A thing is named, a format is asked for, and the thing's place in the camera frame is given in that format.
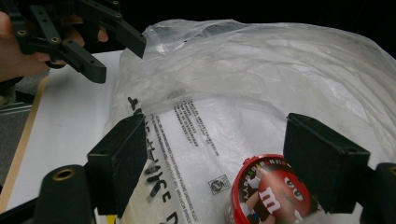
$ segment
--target red plastic lid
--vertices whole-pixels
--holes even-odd
[[[233,183],[232,208],[236,224],[296,223],[318,211],[318,203],[282,155],[265,154],[245,160]]]

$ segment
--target black background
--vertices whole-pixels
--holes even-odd
[[[135,29],[145,29],[159,21],[233,19],[243,23],[300,22],[332,27],[364,35],[396,58],[396,1],[322,0],[322,1],[240,1],[153,2],[121,0],[121,13]],[[122,49],[113,41],[101,46],[88,43],[91,52]]]

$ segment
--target plastic wrap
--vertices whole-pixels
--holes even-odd
[[[375,42],[341,30],[300,23],[170,20],[146,29],[143,59],[126,49],[109,130],[146,115],[148,167],[125,219],[133,223],[223,223],[242,162],[282,154],[287,115],[320,120],[369,150],[369,166],[396,162],[396,62]],[[150,176],[162,172],[156,196]],[[318,213],[308,223],[356,223],[351,215]]]

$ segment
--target clear plastic bag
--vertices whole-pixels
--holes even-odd
[[[213,195],[206,180],[226,175],[232,184],[246,158],[282,154],[291,112],[318,119],[369,150],[372,168],[396,162],[396,62],[372,40],[308,24],[232,20],[162,21],[144,35],[143,59],[128,49],[121,54],[107,127],[134,113],[130,97],[139,101],[148,128],[163,128],[165,135],[153,131],[148,139],[168,144],[178,168],[173,173],[166,150],[153,152],[163,155],[168,180],[159,194],[177,198],[180,183],[172,179],[179,172],[190,196],[188,216],[185,198],[172,203],[180,207],[179,223],[221,223],[230,191]],[[166,223],[172,209],[158,208],[166,206],[161,198],[145,197],[153,188],[148,177],[141,175],[126,216],[134,223]],[[355,210],[318,213],[309,223],[356,223],[361,207]]]

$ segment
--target human hand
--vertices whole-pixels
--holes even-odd
[[[72,24],[79,23],[83,23],[83,21],[78,16],[63,18],[63,37],[64,41],[74,40],[83,47],[85,44],[84,39],[72,26]],[[101,42],[108,40],[105,28],[100,28],[98,39]],[[31,55],[21,53],[18,41],[12,30],[11,20],[6,13],[0,11],[0,82],[14,77],[41,74],[49,69],[45,63],[47,61],[50,61],[50,56],[45,53],[36,52]]]

